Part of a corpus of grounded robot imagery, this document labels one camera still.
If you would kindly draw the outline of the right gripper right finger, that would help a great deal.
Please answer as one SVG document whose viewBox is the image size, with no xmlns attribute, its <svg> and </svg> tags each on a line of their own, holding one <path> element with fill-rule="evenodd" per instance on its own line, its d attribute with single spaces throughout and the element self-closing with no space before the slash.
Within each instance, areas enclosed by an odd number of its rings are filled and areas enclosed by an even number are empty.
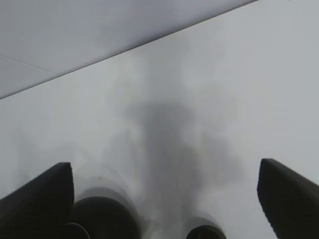
<svg viewBox="0 0 319 239">
<path fill-rule="evenodd" d="M 257 195 L 279 239 L 319 237 L 319 186 L 274 159 L 262 159 Z"/>
</svg>

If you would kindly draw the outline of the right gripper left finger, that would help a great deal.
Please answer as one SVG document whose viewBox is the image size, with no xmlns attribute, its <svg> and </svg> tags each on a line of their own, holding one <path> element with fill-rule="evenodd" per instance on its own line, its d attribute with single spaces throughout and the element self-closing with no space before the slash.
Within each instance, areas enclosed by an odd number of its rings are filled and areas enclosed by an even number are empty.
<svg viewBox="0 0 319 239">
<path fill-rule="evenodd" d="M 2 239 L 58 239 L 74 203 L 71 164 L 57 163 L 0 201 Z"/>
</svg>

